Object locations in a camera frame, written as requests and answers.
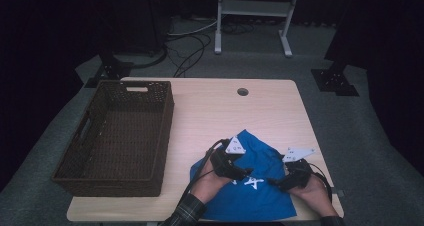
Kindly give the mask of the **blue printed t-shirt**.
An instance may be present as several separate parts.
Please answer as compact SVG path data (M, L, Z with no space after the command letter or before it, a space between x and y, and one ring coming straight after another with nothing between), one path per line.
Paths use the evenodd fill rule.
M242 181L233 180L206 204L205 220L222 222L265 222L297 215L291 197L271 185L269 179L285 176L280 153L247 130L236 138L246 153L235 160L253 172Z

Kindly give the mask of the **person's left hand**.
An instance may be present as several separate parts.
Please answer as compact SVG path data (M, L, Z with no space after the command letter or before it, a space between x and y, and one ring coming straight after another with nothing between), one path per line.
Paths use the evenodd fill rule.
M201 178L194 183L190 193L203 204L206 204L229 182L231 182L231 179L218 176L214 172L210 160L207 160L201 170Z

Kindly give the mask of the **white metal stand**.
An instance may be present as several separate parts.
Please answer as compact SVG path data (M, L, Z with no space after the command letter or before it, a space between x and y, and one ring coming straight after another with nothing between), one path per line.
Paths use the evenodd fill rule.
M280 17L285 19L284 27L278 31L278 35L283 47L283 53L287 58L293 56L287 34L295 11L297 0L289 2L266 2L266 1L246 1L246 0L218 0L217 17L215 30L214 53L222 53L222 19L227 15L241 16L265 16Z

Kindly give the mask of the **person's right hand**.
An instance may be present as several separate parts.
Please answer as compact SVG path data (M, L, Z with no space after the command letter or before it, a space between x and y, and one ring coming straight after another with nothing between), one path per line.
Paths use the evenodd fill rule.
M337 216L324 183L315 175L309 178L305 187L295 187L289 193L300 198L312 211L320 217Z

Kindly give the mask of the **brown wicker basket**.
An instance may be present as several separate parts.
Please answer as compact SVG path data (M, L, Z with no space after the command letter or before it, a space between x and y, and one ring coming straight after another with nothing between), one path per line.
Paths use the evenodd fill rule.
M173 119L168 81L101 81L52 181L77 197L157 197Z

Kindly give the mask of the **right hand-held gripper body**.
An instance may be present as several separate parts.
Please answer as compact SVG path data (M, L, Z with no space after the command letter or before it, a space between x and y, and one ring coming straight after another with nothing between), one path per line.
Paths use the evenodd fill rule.
M314 149L289 148L283 156L282 162L288 174L285 176L289 190L295 187L305 187L312 174L312 169L306 157L315 153Z

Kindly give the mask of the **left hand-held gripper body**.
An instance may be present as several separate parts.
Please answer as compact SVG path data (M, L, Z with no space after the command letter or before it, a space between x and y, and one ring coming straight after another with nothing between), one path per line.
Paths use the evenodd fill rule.
M246 170L235 165L235 161L246 153L237 138L221 140L221 146L210 156L213 169L219 177L245 177Z

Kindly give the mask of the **black stand base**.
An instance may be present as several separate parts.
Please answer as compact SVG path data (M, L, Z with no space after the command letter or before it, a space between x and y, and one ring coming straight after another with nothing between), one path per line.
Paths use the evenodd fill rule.
M102 80L120 80L127 77L134 64L117 59L111 52L99 54L101 64L95 75L88 79L85 88L96 88Z
M359 95L342 72L333 72L330 69L312 69L311 73L321 92L334 92L337 96Z

